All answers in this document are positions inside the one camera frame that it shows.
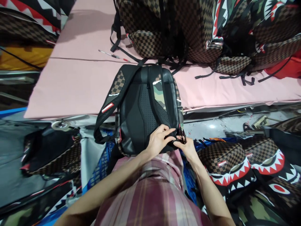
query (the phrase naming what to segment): padded back panel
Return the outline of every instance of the padded back panel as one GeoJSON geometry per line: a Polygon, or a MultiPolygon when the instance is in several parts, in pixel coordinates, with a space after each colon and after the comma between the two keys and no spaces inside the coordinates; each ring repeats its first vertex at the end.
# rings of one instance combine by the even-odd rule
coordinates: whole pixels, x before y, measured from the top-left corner
{"type": "MultiPolygon", "coordinates": [[[[138,155],[149,142],[151,133],[160,125],[151,102],[151,89],[148,84],[150,67],[142,67],[120,103],[121,146],[126,155],[138,155]]],[[[177,97],[173,77],[169,70],[163,70],[166,110],[163,112],[173,128],[179,127],[177,97]]],[[[173,151],[176,148],[170,144],[161,153],[173,151]]]]}

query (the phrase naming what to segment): backpack shoulder strap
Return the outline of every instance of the backpack shoulder strap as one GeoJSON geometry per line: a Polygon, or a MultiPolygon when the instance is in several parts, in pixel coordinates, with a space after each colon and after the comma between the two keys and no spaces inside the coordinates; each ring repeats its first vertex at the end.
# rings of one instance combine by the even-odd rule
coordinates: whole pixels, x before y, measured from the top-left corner
{"type": "Polygon", "coordinates": [[[161,124],[167,125],[171,128],[171,123],[168,117],[168,109],[165,105],[165,89],[163,81],[162,66],[150,66],[148,68],[148,84],[150,86],[150,103],[154,108],[154,111],[161,124]]]}
{"type": "Polygon", "coordinates": [[[116,107],[122,100],[126,90],[129,87],[134,75],[141,68],[141,65],[130,65],[124,64],[118,71],[110,91],[106,97],[106,100],[101,107],[101,110],[96,119],[96,125],[94,129],[95,142],[99,144],[104,144],[105,142],[114,139],[114,136],[103,137],[101,135],[99,127],[104,123],[104,121],[113,114],[116,107]]]}

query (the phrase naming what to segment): finger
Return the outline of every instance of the finger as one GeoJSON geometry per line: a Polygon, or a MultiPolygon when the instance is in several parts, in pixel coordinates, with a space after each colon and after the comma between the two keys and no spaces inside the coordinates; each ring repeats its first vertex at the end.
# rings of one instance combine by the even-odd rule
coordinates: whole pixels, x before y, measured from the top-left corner
{"type": "Polygon", "coordinates": [[[168,136],[169,134],[171,134],[175,130],[176,130],[175,128],[171,128],[171,129],[167,129],[167,130],[163,131],[164,137],[168,136]]]}
{"type": "Polygon", "coordinates": [[[179,141],[175,141],[174,143],[173,143],[173,145],[174,146],[176,146],[177,148],[180,148],[180,149],[184,149],[184,147],[185,147],[185,144],[182,144],[181,142],[179,142],[179,141]]]}
{"type": "Polygon", "coordinates": [[[176,140],[175,137],[172,137],[172,136],[167,137],[167,138],[164,140],[164,144],[167,145],[169,142],[174,141],[174,140],[176,140]]]}
{"type": "Polygon", "coordinates": [[[164,130],[168,130],[169,127],[167,125],[161,124],[156,130],[155,132],[163,132],[164,130]]]}

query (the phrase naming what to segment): pen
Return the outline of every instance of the pen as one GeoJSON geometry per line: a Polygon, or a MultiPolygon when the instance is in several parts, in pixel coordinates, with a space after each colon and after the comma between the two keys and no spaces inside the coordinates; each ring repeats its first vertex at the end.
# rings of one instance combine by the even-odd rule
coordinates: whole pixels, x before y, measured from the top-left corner
{"type": "Polygon", "coordinates": [[[121,58],[120,56],[117,56],[117,55],[115,55],[115,54],[109,54],[109,53],[107,53],[107,52],[105,52],[105,51],[102,51],[102,50],[98,50],[98,51],[99,51],[99,52],[102,52],[102,53],[105,53],[105,54],[107,54],[107,55],[109,55],[109,56],[111,56],[111,57],[114,57],[114,58],[117,58],[117,59],[121,59],[121,60],[124,60],[124,61],[130,63],[129,60],[127,60],[127,59],[125,59],[125,58],[121,58]]]}

